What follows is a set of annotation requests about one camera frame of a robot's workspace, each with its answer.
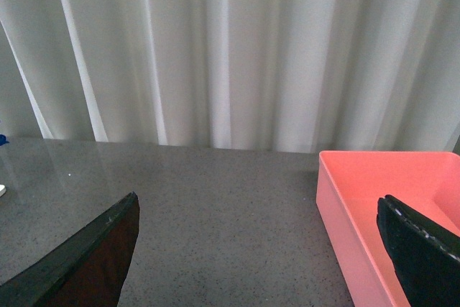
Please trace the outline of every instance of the pink plastic tray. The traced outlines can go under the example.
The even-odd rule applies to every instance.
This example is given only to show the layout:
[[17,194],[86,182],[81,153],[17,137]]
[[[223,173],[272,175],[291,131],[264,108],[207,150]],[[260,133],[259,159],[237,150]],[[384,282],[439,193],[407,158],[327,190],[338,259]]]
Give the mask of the pink plastic tray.
[[356,306],[409,306],[377,228],[387,194],[460,236],[460,157],[451,152],[320,153],[316,203]]

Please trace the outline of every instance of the black object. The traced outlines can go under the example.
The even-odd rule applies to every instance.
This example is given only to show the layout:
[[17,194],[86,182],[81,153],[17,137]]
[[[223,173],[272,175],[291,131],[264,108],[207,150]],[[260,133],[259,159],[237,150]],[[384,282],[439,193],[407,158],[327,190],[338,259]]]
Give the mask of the black object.
[[0,286],[0,306],[116,306],[138,233],[132,192]]
[[412,307],[460,306],[460,237],[390,195],[377,225]]

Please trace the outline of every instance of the table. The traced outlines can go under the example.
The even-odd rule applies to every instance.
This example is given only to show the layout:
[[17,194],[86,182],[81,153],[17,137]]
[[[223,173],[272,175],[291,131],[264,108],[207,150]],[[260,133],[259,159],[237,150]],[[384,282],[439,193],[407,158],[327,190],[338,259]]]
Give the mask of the table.
[[318,156],[11,138],[0,284],[135,191],[119,306],[353,306],[316,207]]

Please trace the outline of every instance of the curtain fold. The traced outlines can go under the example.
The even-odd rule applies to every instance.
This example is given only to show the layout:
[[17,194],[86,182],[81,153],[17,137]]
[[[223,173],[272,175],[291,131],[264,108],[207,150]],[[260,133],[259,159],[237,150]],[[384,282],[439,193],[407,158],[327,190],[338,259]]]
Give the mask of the curtain fold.
[[0,132],[452,150],[460,0],[0,0]]

